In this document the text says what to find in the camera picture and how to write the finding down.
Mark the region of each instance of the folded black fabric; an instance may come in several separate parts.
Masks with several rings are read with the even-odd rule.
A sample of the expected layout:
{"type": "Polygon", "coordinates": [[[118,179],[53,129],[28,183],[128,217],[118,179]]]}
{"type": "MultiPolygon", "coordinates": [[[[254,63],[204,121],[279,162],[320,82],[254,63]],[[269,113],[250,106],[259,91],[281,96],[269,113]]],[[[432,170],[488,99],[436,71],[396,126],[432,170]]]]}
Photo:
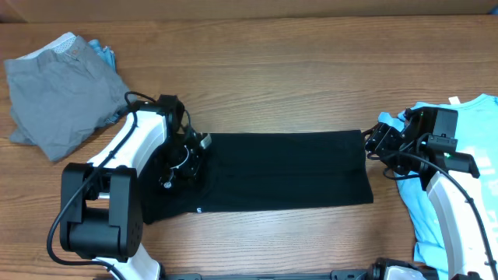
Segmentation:
{"type": "Polygon", "coordinates": [[[171,193],[142,173],[144,221],[183,212],[242,212],[374,201],[360,131],[212,134],[202,179],[171,193]]]}

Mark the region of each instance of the folded gray fabric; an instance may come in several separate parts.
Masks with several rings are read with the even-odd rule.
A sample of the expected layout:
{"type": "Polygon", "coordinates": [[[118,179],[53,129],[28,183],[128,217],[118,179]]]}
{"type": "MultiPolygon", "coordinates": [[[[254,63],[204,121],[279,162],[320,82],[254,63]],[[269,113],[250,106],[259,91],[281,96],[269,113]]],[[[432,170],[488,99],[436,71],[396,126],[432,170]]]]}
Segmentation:
{"type": "Polygon", "coordinates": [[[65,52],[4,62],[18,129],[12,142],[40,146],[51,161],[67,156],[126,106],[128,87],[81,37],[65,52]]]}

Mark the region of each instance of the white tag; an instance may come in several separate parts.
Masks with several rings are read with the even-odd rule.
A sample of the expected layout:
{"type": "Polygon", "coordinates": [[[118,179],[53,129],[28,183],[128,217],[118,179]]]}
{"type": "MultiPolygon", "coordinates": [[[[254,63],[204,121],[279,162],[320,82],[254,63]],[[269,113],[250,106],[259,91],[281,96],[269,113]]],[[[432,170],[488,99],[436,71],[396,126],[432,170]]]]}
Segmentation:
{"type": "Polygon", "coordinates": [[[453,97],[450,97],[448,99],[450,100],[451,105],[460,104],[460,100],[458,99],[458,96],[453,96],[453,97]]]}

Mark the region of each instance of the wooden tabletop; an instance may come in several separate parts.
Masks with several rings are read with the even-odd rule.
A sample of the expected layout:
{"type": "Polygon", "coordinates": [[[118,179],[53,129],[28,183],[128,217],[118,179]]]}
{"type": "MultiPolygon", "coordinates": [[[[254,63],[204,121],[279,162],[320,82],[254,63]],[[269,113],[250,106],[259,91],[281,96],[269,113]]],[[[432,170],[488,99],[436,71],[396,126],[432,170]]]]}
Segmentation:
{"type": "MultiPolygon", "coordinates": [[[[176,94],[198,131],[367,129],[381,111],[416,101],[498,95],[498,17],[410,16],[185,22],[0,25],[0,58],[17,58],[64,32],[116,53],[128,86],[176,94]]],[[[51,163],[12,144],[16,125],[0,70],[0,279],[88,279],[102,268],[55,264],[47,231],[60,176],[84,163],[123,122],[97,131],[51,163]]],[[[382,165],[367,163],[374,203],[278,212],[185,214],[145,228],[142,242],[169,273],[324,272],[366,268],[377,257],[412,261],[409,214],[382,165]]],[[[63,252],[62,257],[77,259],[63,252]]]]}

